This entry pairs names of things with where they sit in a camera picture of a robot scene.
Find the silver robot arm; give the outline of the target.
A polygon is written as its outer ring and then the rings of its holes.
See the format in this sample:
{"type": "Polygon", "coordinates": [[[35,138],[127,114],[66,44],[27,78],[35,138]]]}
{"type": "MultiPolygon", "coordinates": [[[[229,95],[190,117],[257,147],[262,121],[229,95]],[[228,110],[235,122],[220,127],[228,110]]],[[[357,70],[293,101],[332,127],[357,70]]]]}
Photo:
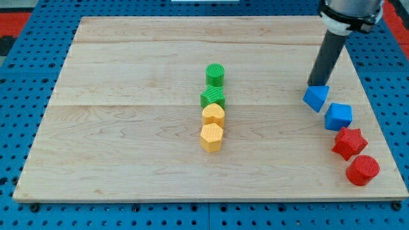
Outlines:
{"type": "Polygon", "coordinates": [[[383,0],[319,0],[318,13],[332,34],[368,34],[383,16],[383,4],[383,0]]]}

